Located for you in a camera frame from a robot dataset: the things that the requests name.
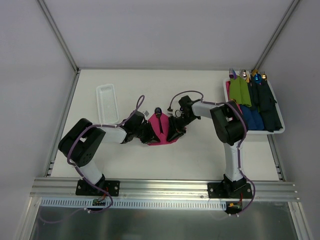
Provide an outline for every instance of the white basket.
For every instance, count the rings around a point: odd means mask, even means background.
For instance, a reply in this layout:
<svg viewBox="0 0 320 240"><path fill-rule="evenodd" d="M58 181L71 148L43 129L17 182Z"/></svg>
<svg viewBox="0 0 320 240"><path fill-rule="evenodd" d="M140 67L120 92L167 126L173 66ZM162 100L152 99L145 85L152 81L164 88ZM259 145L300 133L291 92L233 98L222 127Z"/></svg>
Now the white basket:
<svg viewBox="0 0 320 240"><path fill-rule="evenodd" d="M119 121L119 113L113 84L101 85L96 88L99 122L115 124Z"/></svg>
<svg viewBox="0 0 320 240"><path fill-rule="evenodd" d="M225 98L225 101L228 102L229 99L228 99L228 94L227 94L227 86L226 86L226 82L230 81L230 78L226 78L225 80L223 80L223 89L224 89L224 98ZM274 97L274 99L277 101L277 98L276 98L276 95L274 93L274 90L272 89L272 86L271 86L271 83L270 81L268 80L267 81L269 87L270 87L270 90L272 92L272 95ZM284 123L284 119L282 118L282 115L281 115L281 112L280 112L280 108L279 108L279 104L276 103L275 104L275 108L276 108L276 111L278 113L278 116L279 116L279 119L280 119L280 122L281 122L281 125L282 125L282 128L278 131L274 131L274 132L270 132L270 131L255 131L255 130L249 130L247 132L247 134L249 135L269 135L269 134L282 134L284 131L285 131L285 123Z"/></svg>

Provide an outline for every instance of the gray wall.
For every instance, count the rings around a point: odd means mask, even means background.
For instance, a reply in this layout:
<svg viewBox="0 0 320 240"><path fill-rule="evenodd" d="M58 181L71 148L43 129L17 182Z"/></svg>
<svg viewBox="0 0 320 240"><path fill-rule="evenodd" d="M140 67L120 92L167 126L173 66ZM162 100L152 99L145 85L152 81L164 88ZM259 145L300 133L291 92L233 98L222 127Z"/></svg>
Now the gray wall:
<svg viewBox="0 0 320 240"><path fill-rule="evenodd" d="M291 0L46 0L79 67L252 68Z"/></svg>
<svg viewBox="0 0 320 240"><path fill-rule="evenodd" d="M46 166L73 71L35 0L0 3L0 235Z"/></svg>
<svg viewBox="0 0 320 240"><path fill-rule="evenodd" d="M285 132L276 136L285 172L297 183L314 239L320 239L319 9L319 0L301 1L261 67L285 122Z"/></svg>

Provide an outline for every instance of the black spoon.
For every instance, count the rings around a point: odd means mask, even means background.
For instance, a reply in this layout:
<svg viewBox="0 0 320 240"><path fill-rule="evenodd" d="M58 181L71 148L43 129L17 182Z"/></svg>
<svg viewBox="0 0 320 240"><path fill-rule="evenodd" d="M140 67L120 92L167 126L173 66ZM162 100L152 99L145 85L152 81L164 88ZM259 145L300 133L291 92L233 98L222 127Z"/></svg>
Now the black spoon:
<svg viewBox="0 0 320 240"><path fill-rule="evenodd" d="M156 107L154 110L155 116L157 119L159 119L159 126L160 126L160 133L164 133L163 129L162 129L162 124L161 124L161 115L162 115L162 110L160 107Z"/></svg>

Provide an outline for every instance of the black cloth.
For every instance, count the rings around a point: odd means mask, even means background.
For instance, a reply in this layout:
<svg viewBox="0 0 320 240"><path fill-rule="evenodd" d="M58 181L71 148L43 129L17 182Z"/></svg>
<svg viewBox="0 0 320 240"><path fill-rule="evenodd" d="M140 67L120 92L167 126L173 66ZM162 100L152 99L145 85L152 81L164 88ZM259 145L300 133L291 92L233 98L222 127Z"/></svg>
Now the black cloth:
<svg viewBox="0 0 320 240"><path fill-rule="evenodd" d="M263 120L264 129L269 132L278 131L282 129L282 125L276 109L276 103L271 89L267 81L262 80L261 84L252 84L252 91L257 92L258 106L260 115Z"/></svg>

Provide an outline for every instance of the empty white tray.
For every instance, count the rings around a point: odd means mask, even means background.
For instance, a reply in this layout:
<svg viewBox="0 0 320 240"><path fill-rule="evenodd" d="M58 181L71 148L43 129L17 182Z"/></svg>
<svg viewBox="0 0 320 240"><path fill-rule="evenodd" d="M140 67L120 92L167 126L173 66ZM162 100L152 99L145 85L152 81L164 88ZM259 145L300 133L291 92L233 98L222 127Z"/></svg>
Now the empty white tray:
<svg viewBox="0 0 320 240"><path fill-rule="evenodd" d="M227 86L226 86L226 82L230 81L230 78L226 78L225 80L223 80L223 89L224 89L224 98L225 98L225 101L228 102L229 99L228 99L228 94L227 94ZM270 81L268 80L267 81L269 87L270 87L270 90L272 92L272 95L274 97L274 99L276 100L276 104L275 104L275 108L276 108L276 111L278 113L278 116L279 116L279 119L280 119L280 122L281 122L281 125L282 125L282 128L278 131L274 131L274 132L270 132L270 131L255 131L255 130L249 130L247 132L247 134L251 134L251 135L269 135L269 134L282 134L284 131L285 131L285 123L284 123L284 119L282 118L282 115L281 115L281 112L280 112L280 108L279 108L279 104L278 104L278 101L277 101L277 98L276 98L276 95L275 95L275 92L274 90L272 89L272 86L271 86L271 83Z"/></svg>
<svg viewBox="0 0 320 240"><path fill-rule="evenodd" d="M115 124L119 121L119 113L113 84L101 85L96 88L99 122Z"/></svg>

